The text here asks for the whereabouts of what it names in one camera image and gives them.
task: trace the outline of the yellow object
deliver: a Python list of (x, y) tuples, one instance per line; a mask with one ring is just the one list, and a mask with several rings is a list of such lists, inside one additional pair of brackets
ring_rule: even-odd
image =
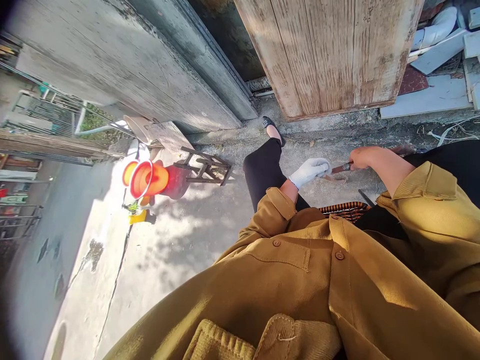
[(144, 222), (145, 219), (147, 218), (147, 210), (143, 210), (138, 215), (130, 215), (128, 218), (130, 220), (130, 225)]
[[(480, 210), (429, 161), (377, 203), (408, 241), (314, 207), (297, 212), (269, 188), (238, 240), (105, 359), (333, 359), (341, 346), (349, 359), (478, 359)], [(171, 246), (162, 239), (172, 253), (165, 259), (191, 239), (213, 256), (208, 245), (223, 239), (223, 224), (213, 224)], [(195, 257), (186, 259), (190, 270)]]
[(125, 187), (128, 187), (130, 185), (132, 174), (134, 173), (134, 170), (138, 164), (138, 160), (132, 160), (125, 166), (125, 170), (123, 170), (123, 174), (121, 176), (121, 181)]
[(140, 200), (140, 206), (147, 206), (150, 204), (150, 196), (144, 196)]

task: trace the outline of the wall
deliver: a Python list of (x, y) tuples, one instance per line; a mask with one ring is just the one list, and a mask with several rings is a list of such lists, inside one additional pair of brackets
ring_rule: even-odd
[(124, 0), (21, 0), (6, 30), (24, 43), (17, 68), (50, 84), (62, 71), (148, 119), (175, 121), (187, 133), (242, 126)]
[(17, 100), (20, 90), (33, 90), (33, 93), (39, 94), (34, 83), (11, 72), (0, 70), (0, 84), (0, 123)]

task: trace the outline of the orange bucket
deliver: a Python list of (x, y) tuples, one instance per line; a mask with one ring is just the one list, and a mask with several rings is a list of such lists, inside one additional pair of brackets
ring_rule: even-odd
[(160, 194), (169, 183), (169, 172), (162, 162), (150, 160), (139, 163), (130, 181), (130, 193), (134, 199)]
[(121, 176), (121, 182), (123, 185), (128, 188), (130, 185), (130, 180), (132, 179), (132, 174), (134, 173), (135, 168), (139, 164), (138, 160), (130, 161), (126, 166), (125, 170), (123, 170), (123, 174)]

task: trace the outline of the person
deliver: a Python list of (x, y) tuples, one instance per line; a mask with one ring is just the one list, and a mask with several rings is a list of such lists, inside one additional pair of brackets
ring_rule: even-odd
[(328, 161), (287, 178), (285, 140), (264, 126), (270, 139), (244, 161), (248, 226), (106, 359), (479, 359), (480, 176), (465, 156), (480, 141), (409, 158), (353, 150), (352, 167), (387, 188), (353, 224), (299, 195)]

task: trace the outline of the wooden stool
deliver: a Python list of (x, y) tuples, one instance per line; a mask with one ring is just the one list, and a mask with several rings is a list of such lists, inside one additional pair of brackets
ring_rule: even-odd
[[(187, 152), (188, 157), (185, 160), (173, 163), (173, 166), (180, 169), (192, 170), (194, 173), (196, 173), (196, 177), (186, 178), (187, 183), (220, 184), (220, 186), (225, 185), (232, 172), (232, 166), (229, 163), (223, 161), (216, 155), (208, 155), (185, 146), (182, 146), (180, 150)], [(202, 157), (196, 160), (197, 163), (202, 164), (202, 167), (195, 167), (189, 164), (194, 155)], [(224, 170), (225, 175), (223, 175), (223, 178), (215, 175), (212, 171), (212, 167)]]

